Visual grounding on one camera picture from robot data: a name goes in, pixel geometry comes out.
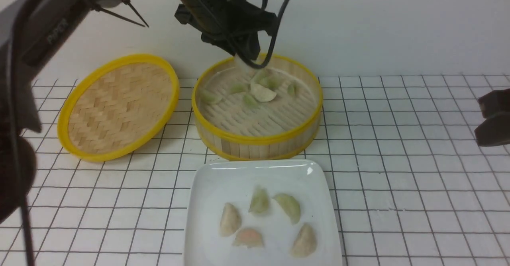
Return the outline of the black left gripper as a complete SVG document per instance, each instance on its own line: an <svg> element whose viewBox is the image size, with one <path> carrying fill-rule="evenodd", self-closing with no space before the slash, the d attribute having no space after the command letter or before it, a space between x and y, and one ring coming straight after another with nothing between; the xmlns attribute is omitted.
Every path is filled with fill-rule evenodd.
<svg viewBox="0 0 510 266"><path fill-rule="evenodd" d="M277 15L247 0L180 0L175 18L198 30L205 43L230 55L259 55L258 33L277 33Z"/></svg>

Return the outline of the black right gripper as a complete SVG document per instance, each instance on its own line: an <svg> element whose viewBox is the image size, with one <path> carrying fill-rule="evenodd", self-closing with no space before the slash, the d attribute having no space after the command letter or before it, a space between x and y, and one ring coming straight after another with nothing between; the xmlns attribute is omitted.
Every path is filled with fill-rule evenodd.
<svg viewBox="0 0 510 266"><path fill-rule="evenodd" d="M477 145L496 147L510 143L510 90L493 90L477 99L483 122L474 130Z"/></svg>

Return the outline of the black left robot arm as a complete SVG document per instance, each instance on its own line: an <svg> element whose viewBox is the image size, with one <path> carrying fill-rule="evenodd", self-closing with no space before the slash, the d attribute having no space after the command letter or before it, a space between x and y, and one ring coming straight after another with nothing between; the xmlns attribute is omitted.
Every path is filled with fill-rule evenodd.
<svg viewBox="0 0 510 266"><path fill-rule="evenodd" d="M202 41L250 63L260 54L258 33L275 41L284 10L268 12L247 0L180 0L175 17ZM22 130L41 132L31 83L91 11L125 20L110 8L129 0L16 0L1 11L1 220L20 207L35 176L36 157Z"/></svg>

